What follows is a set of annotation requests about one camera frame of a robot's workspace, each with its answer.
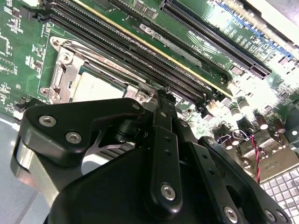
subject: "pcie slot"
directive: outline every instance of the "pcie slot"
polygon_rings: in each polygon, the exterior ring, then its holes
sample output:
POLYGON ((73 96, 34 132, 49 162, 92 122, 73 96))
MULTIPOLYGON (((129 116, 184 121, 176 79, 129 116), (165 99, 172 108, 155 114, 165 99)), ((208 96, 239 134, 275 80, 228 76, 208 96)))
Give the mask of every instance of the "pcie slot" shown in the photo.
POLYGON ((207 22, 200 19, 199 16, 177 1, 165 0, 165 3, 162 6, 162 11, 187 27, 195 35, 205 40, 233 62, 250 71, 256 77, 264 79, 272 72, 248 52, 243 50, 238 44, 234 43, 220 31, 214 29, 207 22))
POLYGON ((121 63, 139 68, 142 74, 148 75, 147 78, 151 77, 152 80, 157 81, 157 83, 162 86, 170 86, 172 90, 175 90, 175 93, 193 103, 202 99, 201 93, 197 93, 198 90, 190 90, 189 85, 183 84, 181 80, 172 77, 171 74, 166 76, 165 74, 155 71, 152 69, 150 64, 138 60, 137 57, 134 58, 131 55, 126 54, 124 50, 120 51, 119 49, 114 48, 108 44, 109 42, 103 41, 99 36, 89 35, 89 32, 74 23, 70 23, 70 21, 65 17, 58 14, 48 14, 44 19, 41 18, 41 21, 53 22, 69 33, 81 38, 81 40, 89 44, 95 51, 101 49, 101 52, 104 52, 106 55, 113 56, 114 59, 117 59, 121 63))

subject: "black memory slot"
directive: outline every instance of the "black memory slot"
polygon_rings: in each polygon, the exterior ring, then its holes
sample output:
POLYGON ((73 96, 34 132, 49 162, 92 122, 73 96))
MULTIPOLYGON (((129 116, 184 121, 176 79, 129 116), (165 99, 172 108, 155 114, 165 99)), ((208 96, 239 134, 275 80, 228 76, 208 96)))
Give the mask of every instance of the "black memory slot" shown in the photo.
POLYGON ((169 65, 165 64, 165 62, 162 61, 163 58, 157 59, 155 57, 157 56, 156 54, 150 54, 148 51, 143 50, 143 47, 141 47, 142 49, 136 47, 134 48, 134 46, 130 45, 131 43, 128 40, 126 40, 125 38, 121 39, 118 35, 115 35, 115 33, 111 29, 108 29, 107 24, 106 26, 103 26, 103 24, 101 24, 101 22, 96 19, 93 19, 92 21, 91 17, 89 20, 85 20, 84 24, 80 23, 82 14, 79 13, 79 10, 77 10, 77 8, 71 8, 69 10, 67 6, 68 4, 62 6, 56 5, 54 10, 69 21, 84 26, 85 28, 87 28, 88 32, 96 35, 97 37, 100 37, 107 43, 112 44, 117 49, 121 49, 124 53, 130 54, 131 56, 136 57, 139 60, 142 59, 142 61, 146 63, 150 61, 150 66, 152 69, 160 74, 171 77, 171 79, 174 79, 178 84, 188 86, 188 89, 191 92, 197 93, 200 96, 202 93, 205 93, 207 91, 206 89, 195 83, 194 80, 190 80, 190 78, 185 77, 185 74, 181 74, 180 72, 175 71, 175 68, 169 67, 169 65))
POLYGON ((258 59, 178 1, 166 0, 161 10, 256 77, 264 79, 272 72, 258 59))
POLYGON ((88 35, 89 32, 86 32, 86 30, 82 29, 74 22, 70 22, 61 15, 48 14, 45 16, 44 19, 40 18, 40 20, 50 21, 57 24, 61 28, 65 29, 66 31, 70 32, 71 34, 80 38, 82 41, 89 44, 96 52, 98 52, 100 49, 101 52, 103 51, 106 55, 113 56, 114 59, 118 59, 119 61, 121 61, 121 63, 127 66, 133 66, 135 68, 138 68, 142 74, 147 74, 147 78, 150 77, 150 80, 153 80, 162 86, 170 86, 172 90, 175 90, 175 93, 177 93, 186 100, 190 100, 190 102, 196 103, 200 99, 202 99, 200 95, 196 94, 195 92, 192 92, 189 86, 182 84, 180 80, 177 80, 172 77, 169 78, 167 76, 159 74, 157 71, 151 68, 151 65, 148 65, 147 63, 142 62, 141 60, 137 60, 137 58, 130 57, 123 51, 119 51, 113 48, 110 44, 108 44, 106 41, 101 40, 97 36, 93 37, 91 35, 88 35))
POLYGON ((175 75, 176 77, 179 77, 179 79, 181 79, 182 82, 188 83, 190 86, 194 87, 195 92, 196 92, 196 90, 200 90, 200 92, 203 92, 203 93, 210 91, 210 89, 206 85, 204 85, 201 80, 199 80, 197 77, 195 77, 190 72, 179 68, 175 63, 172 63, 164 56, 159 55, 159 54, 147 49, 146 46, 140 44, 134 38, 126 36, 125 34, 122 33, 121 30, 102 21, 99 17, 97 17, 94 14, 91 14, 89 11, 86 11, 82 8, 79 10, 80 6, 76 5, 76 3, 70 2, 70 1, 65 2, 64 0, 57 0, 57 2, 60 2, 60 3, 56 6, 54 6, 54 10, 60 14, 65 14, 66 12, 68 12, 69 16, 74 16, 73 20, 76 19, 78 21, 79 19, 82 18, 82 13, 84 13, 85 17, 89 18, 88 20, 85 20, 85 21, 88 22, 88 24, 92 28, 91 30, 89 30, 92 33, 95 33, 98 36, 100 36, 100 35, 107 36, 107 40, 113 40, 113 44, 115 46, 117 46, 118 48, 123 48, 123 46, 125 46, 125 50, 131 51, 131 52, 134 51, 135 52, 134 56, 143 57, 143 58, 146 56, 147 58, 145 58, 144 61, 151 59, 151 61, 154 64, 157 64, 160 69, 164 70, 164 71, 160 71, 160 72, 162 72, 164 74, 171 73, 171 74, 175 75))

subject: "chip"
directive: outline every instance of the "chip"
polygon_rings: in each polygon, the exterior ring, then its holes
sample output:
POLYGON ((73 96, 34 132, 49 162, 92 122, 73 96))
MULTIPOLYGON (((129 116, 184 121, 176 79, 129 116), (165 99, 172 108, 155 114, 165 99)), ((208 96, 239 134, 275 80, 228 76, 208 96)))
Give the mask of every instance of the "chip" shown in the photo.
POLYGON ((141 12, 143 12, 145 10, 145 8, 146 8, 142 3, 140 3, 140 2, 138 2, 136 0, 133 2, 133 7, 135 9, 137 9, 138 11, 141 11, 141 12))
POLYGON ((155 19, 157 17, 157 13, 155 13, 153 10, 149 8, 146 8, 144 13, 152 19, 155 19))
POLYGON ((239 75, 239 76, 244 73, 241 69, 239 69, 238 67, 236 67, 234 65, 230 68, 230 70, 231 70, 231 72, 233 72, 234 74, 239 75))

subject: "green circuit board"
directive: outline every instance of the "green circuit board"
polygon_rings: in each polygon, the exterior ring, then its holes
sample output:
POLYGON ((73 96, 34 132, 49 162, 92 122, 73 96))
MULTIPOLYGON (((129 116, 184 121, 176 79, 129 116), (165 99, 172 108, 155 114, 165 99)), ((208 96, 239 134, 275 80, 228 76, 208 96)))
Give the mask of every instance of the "green circuit board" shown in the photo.
MULTIPOLYGON (((237 68, 237 64, 161 11, 160 0, 119 2, 189 46, 190 51, 198 55, 196 59, 190 57, 186 51, 174 48, 172 42, 158 30, 150 29, 146 23, 138 22, 105 0, 74 2, 92 10, 106 21, 113 22, 127 34, 143 40, 149 48, 163 53, 171 61, 188 69, 233 100, 246 97, 252 110, 258 109, 267 115, 269 120, 283 118, 288 105, 299 98, 299 68, 296 67, 296 58, 287 55, 287 52, 277 44, 271 43, 267 37, 245 26, 237 15, 233 16, 227 8, 216 1, 181 0, 180 2, 270 68, 272 72, 264 80, 246 74, 242 68, 239 69, 242 75, 236 74, 238 69, 232 70, 232 67, 237 68), (284 57, 289 58, 287 65, 279 63, 284 57), (221 72, 209 66, 209 62, 213 62, 232 76, 238 93, 232 94, 221 72)), ((20 11, 23 5, 26 4, 18 0, 5 0, 0 3, 0 112, 10 116, 14 111, 14 104, 19 103, 22 97, 38 98, 47 102, 47 98, 39 93, 39 89, 49 87, 55 66, 57 51, 49 44, 50 37, 61 36, 78 40, 51 22, 40 23, 37 20, 22 18, 20 11)), ((196 113, 194 105, 179 100, 178 108, 182 111, 191 109, 191 112, 184 114, 183 118, 195 123, 195 133, 198 136, 208 134, 207 132, 224 121, 228 126, 234 126, 234 122, 227 118, 229 109, 212 122, 206 122, 196 113)))

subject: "electrolytic capacitor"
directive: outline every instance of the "electrolytic capacitor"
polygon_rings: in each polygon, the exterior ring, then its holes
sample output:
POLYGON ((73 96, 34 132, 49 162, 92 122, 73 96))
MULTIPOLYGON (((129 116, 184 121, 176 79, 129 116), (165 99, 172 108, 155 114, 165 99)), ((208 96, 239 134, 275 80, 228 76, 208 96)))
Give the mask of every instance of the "electrolytic capacitor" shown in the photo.
POLYGON ((273 125, 275 127, 275 130, 278 132, 278 133, 285 133, 286 132, 286 129, 285 129, 285 126, 282 124, 281 120, 280 119, 276 119, 273 121, 273 125))
POLYGON ((250 112, 250 106, 247 100, 240 101, 238 105, 243 114, 248 114, 250 112))
POLYGON ((224 146, 225 146, 226 150, 230 150, 230 149, 232 149, 234 147, 231 139, 227 139, 224 142, 224 146))
POLYGON ((239 145, 238 139, 235 139, 234 137, 231 137, 230 140, 231 140, 233 146, 239 145))
POLYGON ((265 120, 265 117, 263 115, 257 115, 256 121, 261 130, 266 130, 269 127, 269 125, 267 124, 267 121, 265 120))
POLYGON ((233 118, 238 121, 241 120, 243 118, 243 115, 241 114, 240 110, 238 107, 234 107, 230 110, 230 112, 232 113, 233 118))
POLYGON ((227 139, 224 142, 225 145, 225 149, 226 150, 230 150, 232 149, 234 146, 237 146, 239 144, 239 141, 237 139, 235 139, 234 137, 231 137, 230 139, 227 139))

